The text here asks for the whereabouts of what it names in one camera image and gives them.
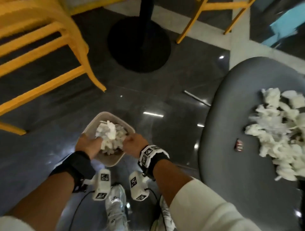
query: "person's right arm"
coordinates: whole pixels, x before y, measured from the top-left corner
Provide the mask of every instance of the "person's right arm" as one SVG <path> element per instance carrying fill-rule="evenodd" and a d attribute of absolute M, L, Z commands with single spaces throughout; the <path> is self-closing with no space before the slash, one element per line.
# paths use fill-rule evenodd
<path fill-rule="evenodd" d="M 123 150 L 139 159 L 146 145 L 148 142 L 141 135 L 132 134 L 124 140 Z M 201 181 L 183 173 L 172 162 L 164 159 L 158 161 L 153 176 L 178 231 L 260 230 L 242 217 L 234 205 Z"/>

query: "person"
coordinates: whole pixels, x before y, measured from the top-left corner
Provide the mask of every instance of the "person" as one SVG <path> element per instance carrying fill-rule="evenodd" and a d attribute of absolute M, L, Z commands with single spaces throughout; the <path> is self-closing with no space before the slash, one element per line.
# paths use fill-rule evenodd
<path fill-rule="evenodd" d="M 75 153 L 84 154 L 84 162 L 92 160 L 100 150 L 100 137 L 90 140 L 85 134 L 79 138 Z M 148 142 L 140 134 L 127 136 L 123 150 L 139 159 Z M 259 231 L 232 205 L 197 179 L 183 173 L 168 158 L 155 159 L 152 174 L 162 194 L 162 216 L 154 222 L 152 231 Z M 75 171 L 60 166 L 34 191 L 23 198 L 11 211 L 0 218 L 0 231 L 54 231 L 72 191 Z M 111 231 L 128 230 L 126 195 L 121 185 L 112 187 L 105 202 L 107 227 Z"/>

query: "white sleeve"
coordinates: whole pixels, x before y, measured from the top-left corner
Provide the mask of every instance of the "white sleeve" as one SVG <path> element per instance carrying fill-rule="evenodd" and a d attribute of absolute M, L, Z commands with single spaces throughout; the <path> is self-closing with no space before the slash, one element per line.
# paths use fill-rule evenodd
<path fill-rule="evenodd" d="M 11 216 L 0 217 L 0 231 L 35 231 L 27 223 Z"/>
<path fill-rule="evenodd" d="M 179 231 L 260 231 L 234 205 L 196 179 L 176 194 L 170 214 Z"/>

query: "sneaker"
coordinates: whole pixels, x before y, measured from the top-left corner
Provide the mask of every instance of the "sneaker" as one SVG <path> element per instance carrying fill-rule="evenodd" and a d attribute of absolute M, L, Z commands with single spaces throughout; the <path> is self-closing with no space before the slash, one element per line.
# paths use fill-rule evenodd
<path fill-rule="evenodd" d="M 173 231 L 176 226 L 171 218 L 170 210 L 163 196 L 161 196 L 160 198 L 160 207 L 161 207 L 161 214 L 159 216 L 159 219 L 154 221 L 152 227 L 150 228 L 150 231 Z"/>
<path fill-rule="evenodd" d="M 128 231 L 127 217 L 125 214 L 126 194 L 122 185 L 111 187 L 105 201 L 107 212 L 107 228 L 110 231 Z"/>

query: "person's left arm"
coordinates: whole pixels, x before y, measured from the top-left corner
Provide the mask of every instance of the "person's left arm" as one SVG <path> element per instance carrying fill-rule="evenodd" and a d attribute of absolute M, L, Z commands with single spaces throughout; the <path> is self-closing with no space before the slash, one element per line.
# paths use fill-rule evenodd
<path fill-rule="evenodd" d="M 90 140 L 82 134 L 75 151 L 84 151 L 93 159 L 99 152 L 101 143 L 100 137 Z M 23 198 L 7 215 L 22 220 L 35 231 L 54 231 L 73 188 L 74 179 L 69 173 L 54 174 Z"/>

